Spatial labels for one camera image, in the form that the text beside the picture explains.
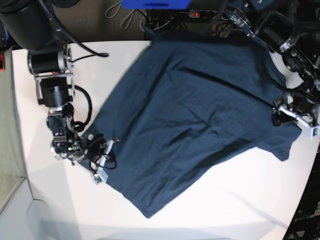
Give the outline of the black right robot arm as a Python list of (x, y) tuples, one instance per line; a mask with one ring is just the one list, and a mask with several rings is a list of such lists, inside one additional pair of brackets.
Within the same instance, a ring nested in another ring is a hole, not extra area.
[(2, 0), (0, 21), (13, 40), (27, 50), (27, 67), (35, 81), (36, 99), (48, 108), (46, 124), (52, 133), (51, 151), (58, 160), (73, 165), (86, 163), (96, 174), (97, 157), (103, 155), (106, 141), (102, 135), (86, 139), (79, 135), (92, 117), (90, 95), (75, 85), (72, 52), (56, 32), (90, 53), (107, 58), (80, 42), (58, 19), (52, 0)]

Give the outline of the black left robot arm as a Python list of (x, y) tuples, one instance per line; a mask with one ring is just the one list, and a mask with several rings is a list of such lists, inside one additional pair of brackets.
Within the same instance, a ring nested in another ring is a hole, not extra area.
[(315, 130), (320, 126), (320, 2), (318, 0), (224, 0), (219, 15), (248, 37), (281, 55), (302, 83), (276, 87), (292, 102), (275, 100), (273, 123), (290, 120)]

